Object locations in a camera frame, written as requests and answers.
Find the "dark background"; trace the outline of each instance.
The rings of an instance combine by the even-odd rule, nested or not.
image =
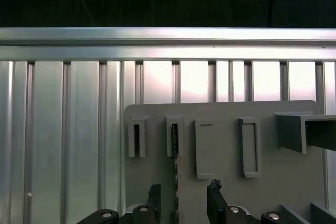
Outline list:
[[[335,0],[0,0],[0,27],[336,27]]]

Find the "corrugated metal wall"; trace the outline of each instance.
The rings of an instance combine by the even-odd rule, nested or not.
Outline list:
[[[2,61],[0,90],[6,224],[123,211],[120,129],[130,104],[311,99],[336,113],[334,62]]]

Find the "gray shelf bracket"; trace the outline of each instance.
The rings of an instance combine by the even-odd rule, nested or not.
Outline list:
[[[303,217],[298,215],[294,210],[292,210],[291,208],[289,208],[285,205],[280,205],[280,212],[286,214],[287,216],[290,216],[291,218],[299,221],[302,224],[310,224]]]
[[[307,145],[336,150],[336,115],[276,113],[281,147],[307,153]]]
[[[319,205],[310,204],[310,214],[312,224],[336,224],[336,216]]]
[[[260,120],[255,117],[238,119],[240,170],[245,178],[261,177]]]
[[[213,179],[215,177],[214,149],[216,144],[213,126],[213,121],[210,119],[195,120],[196,173],[198,179]]]
[[[183,117],[181,115],[169,115],[166,117],[166,131],[167,131],[167,156],[173,156],[172,143],[172,127],[177,124],[178,141],[179,141],[179,156],[183,156]]]
[[[128,157],[146,157],[145,128],[147,116],[128,120]]]

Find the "silver bolt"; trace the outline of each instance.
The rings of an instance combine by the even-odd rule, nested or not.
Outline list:
[[[106,212],[105,214],[103,214],[104,218],[109,218],[111,216],[112,216],[112,214],[110,212]]]
[[[231,212],[234,212],[234,213],[236,214],[236,213],[239,212],[239,209],[236,208],[236,207],[231,207],[231,208],[230,208],[230,211],[231,211]]]
[[[278,215],[276,215],[276,214],[269,214],[268,217],[271,218],[271,219],[273,219],[273,220],[279,220],[280,219],[280,217]]]

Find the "black cable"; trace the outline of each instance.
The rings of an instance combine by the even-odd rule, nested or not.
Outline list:
[[[274,6],[274,0],[269,0],[268,12],[267,12],[267,27],[270,27],[272,24],[273,6]]]

